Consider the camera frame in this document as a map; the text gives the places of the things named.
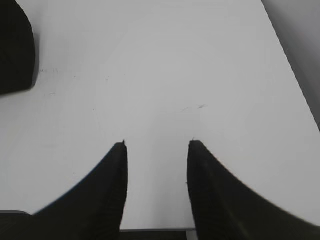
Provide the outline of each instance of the dark mark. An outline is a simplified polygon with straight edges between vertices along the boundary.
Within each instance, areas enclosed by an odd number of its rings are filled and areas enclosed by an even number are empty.
[[[203,108],[207,108],[208,106],[206,104],[198,106],[198,109],[203,109]]]

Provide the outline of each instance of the black object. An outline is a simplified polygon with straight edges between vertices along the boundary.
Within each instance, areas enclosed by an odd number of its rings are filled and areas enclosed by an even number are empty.
[[[273,205],[191,141],[187,184],[199,240],[320,240],[320,228]]]
[[[128,189],[128,153],[117,143],[94,170],[33,216],[0,214],[1,240],[116,240]]]
[[[0,0],[0,95],[33,83],[35,41],[31,24],[15,0]]]
[[[187,240],[186,231],[123,231],[119,240]]]

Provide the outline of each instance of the gray wall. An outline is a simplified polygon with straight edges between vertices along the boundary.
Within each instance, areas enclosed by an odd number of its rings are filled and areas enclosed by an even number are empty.
[[[317,122],[320,123],[320,1],[262,0]]]

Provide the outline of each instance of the white tabletop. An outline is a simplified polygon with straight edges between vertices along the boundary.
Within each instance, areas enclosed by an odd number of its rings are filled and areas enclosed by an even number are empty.
[[[320,134],[258,0],[18,0],[40,39],[31,91],[0,97],[0,209],[33,214],[123,139],[122,229],[194,228],[194,137],[320,224]]]

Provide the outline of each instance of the white table surface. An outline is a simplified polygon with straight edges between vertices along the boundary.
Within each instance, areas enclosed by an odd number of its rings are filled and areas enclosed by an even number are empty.
[[[33,214],[128,147],[122,229],[194,228],[189,141],[320,224],[320,134],[259,0],[18,0],[31,91],[0,97],[0,209]]]

